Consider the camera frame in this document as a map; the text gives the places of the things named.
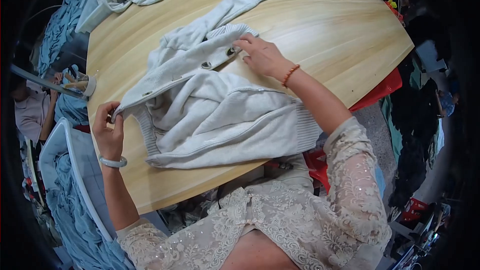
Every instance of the wooden table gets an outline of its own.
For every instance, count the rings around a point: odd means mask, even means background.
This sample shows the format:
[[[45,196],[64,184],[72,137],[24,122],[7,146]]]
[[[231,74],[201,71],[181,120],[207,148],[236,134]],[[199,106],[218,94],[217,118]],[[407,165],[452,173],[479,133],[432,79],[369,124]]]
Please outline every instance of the wooden table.
[[[213,9],[221,0],[164,0],[130,6],[103,21],[90,35],[87,74],[97,86],[88,102],[90,125],[98,105],[120,101],[145,74],[148,53],[160,38]],[[321,81],[350,107],[385,78],[413,44],[381,0],[267,0],[237,17],[274,42],[281,52]],[[241,53],[221,71],[281,89],[253,74]],[[263,161],[194,170],[149,167],[143,137],[133,117],[125,120],[123,179],[139,213],[185,200],[236,178]]]

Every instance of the black fabric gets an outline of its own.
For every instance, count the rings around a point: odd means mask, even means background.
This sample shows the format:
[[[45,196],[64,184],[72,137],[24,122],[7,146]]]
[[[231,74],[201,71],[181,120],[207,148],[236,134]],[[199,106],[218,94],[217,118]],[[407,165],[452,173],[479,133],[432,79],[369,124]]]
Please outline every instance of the black fabric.
[[[410,86],[414,70],[411,57],[406,57],[398,69],[402,87],[390,94],[392,123],[402,134],[403,148],[398,159],[398,178],[388,205],[404,209],[413,193],[425,180],[428,149],[438,128],[437,84],[433,79],[417,90]]]
[[[410,86],[413,71],[411,59],[398,66],[402,77],[402,87],[390,94],[392,100],[392,123],[402,136],[413,135],[423,146],[424,159],[428,160],[428,148],[434,141],[438,129],[437,84],[433,79],[420,89]]]
[[[427,175],[420,141],[412,135],[404,135],[402,145],[398,159],[398,179],[395,179],[395,190],[388,201],[388,206],[400,209],[405,207]]]
[[[430,15],[419,15],[408,23],[405,30],[415,46],[432,40],[437,50],[437,61],[444,59],[447,62],[452,57],[450,35],[440,20]]]

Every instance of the metal rod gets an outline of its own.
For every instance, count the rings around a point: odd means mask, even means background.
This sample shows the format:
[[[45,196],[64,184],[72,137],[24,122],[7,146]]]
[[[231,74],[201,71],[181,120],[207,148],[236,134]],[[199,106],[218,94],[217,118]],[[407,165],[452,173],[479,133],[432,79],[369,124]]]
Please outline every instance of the metal rod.
[[[52,83],[52,82],[50,82],[46,79],[42,79],[42,78],[40,78],[36,75],[33,75],[30,72],[25,71],[24,69],[21,69],[20,67],[15,66],[14,64],[11,65],[10,69],[16,75],[19,75],[19,76],[21,76],[24,79],[27,79],[29,81],[33,81],[34,83],[37,83],[40,86],[44,86],[45,88],[53,89],[55,91],[58,91],[60,93],[65,94],[65,95],[73,96],[73,97],[80,98],[80,99],[83,99],[85,101],[88,101],[87,96],[85,96],[83,94],[80,94],[80,93],[77,93],[77,92],[74,92],[72,90],[63,88],[63,87],[61,87],[59,85],[56,85],[56,84],[54,84],[54,83]]]

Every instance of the woman's hand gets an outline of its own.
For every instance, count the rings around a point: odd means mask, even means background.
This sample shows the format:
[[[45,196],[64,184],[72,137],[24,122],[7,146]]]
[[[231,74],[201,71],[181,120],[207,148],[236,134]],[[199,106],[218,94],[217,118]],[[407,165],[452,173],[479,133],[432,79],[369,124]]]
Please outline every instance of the woman's hand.
[[[244,56],[243,61],[257,74],[271,76],[282,81],[288,71],[295,66],[286,59],[275,44],[247,33],[234,41],[233,45],[240,47],[249,56]]]
[[[59,92],[57,90],[50,89],[50,103],[54,104],[57,102],[59,97]]]
[[[63,80],[63,73],[62,72],[56,72],[55,75],[53,75],[54,78],[54,83],[57,85],[60,85]]]
[[[93,123],[93,135],[100,155],[107,160],[120,161],[123,150],[123,117],[118,115],[115,118],[115,128],[107,127],[111,123],[113,111],[120,105],[120,102],[107,102],[98,106]]]

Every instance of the green fabric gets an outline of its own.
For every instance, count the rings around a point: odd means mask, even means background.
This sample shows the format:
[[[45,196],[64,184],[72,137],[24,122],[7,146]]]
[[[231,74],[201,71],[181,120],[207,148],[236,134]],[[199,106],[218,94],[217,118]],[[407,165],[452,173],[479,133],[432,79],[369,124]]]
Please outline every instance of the green fabric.
[[[395,157],[395,162],[399,164],[400,152],[402,151],[402,134],[392,123],[392,101],[390,95],[387,95],[380,99],[381,113],[385,118],[385,121],[388,124],[388,129],[390,129],[390,135],[392,136],[392,149],[393,155]]]
[[[420,67],[418,66],[417,62],[415,62],[415,59],[412,59],[412,64],[413,64],[413,68],[415,68],[415,70],[413,70],[412,73],[410,74],[410,86],[412,86],[412,88],[420,90],[423,87],[423,85],[422,85],[422,72],[421,72]]]

